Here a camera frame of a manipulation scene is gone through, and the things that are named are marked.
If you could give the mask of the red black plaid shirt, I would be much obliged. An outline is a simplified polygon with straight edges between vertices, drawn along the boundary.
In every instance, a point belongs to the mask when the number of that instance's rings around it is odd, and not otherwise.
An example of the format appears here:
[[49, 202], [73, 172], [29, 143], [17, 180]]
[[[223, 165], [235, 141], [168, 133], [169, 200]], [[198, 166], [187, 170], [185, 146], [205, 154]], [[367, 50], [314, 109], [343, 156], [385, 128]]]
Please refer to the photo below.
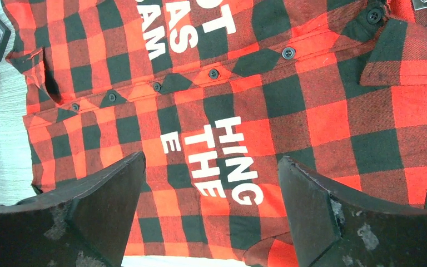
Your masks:
[[3, 1], [36, 193], [146, 157], [127, 255], [296, 266], [278, 161], [427, 201], [427, 1]]

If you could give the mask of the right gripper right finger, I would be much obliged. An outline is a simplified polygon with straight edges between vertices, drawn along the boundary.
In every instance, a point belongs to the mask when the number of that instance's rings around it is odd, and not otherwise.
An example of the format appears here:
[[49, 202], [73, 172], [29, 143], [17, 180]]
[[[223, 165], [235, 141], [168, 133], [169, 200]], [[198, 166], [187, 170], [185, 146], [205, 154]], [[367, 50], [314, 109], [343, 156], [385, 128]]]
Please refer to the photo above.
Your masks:
[[378, 199], [285, 156], [279, 182], [300, 266], [427, 266], [427, 210]]

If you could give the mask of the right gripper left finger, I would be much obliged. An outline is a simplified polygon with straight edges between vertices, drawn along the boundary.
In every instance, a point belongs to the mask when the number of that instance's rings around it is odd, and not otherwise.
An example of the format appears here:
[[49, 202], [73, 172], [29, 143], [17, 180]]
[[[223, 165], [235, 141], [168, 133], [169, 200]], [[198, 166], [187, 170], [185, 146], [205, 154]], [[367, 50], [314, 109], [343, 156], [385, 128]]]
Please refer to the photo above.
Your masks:
[[145, 168], [137, 152], [55, 190], [0, 205], [0, 266], [120, 266]]

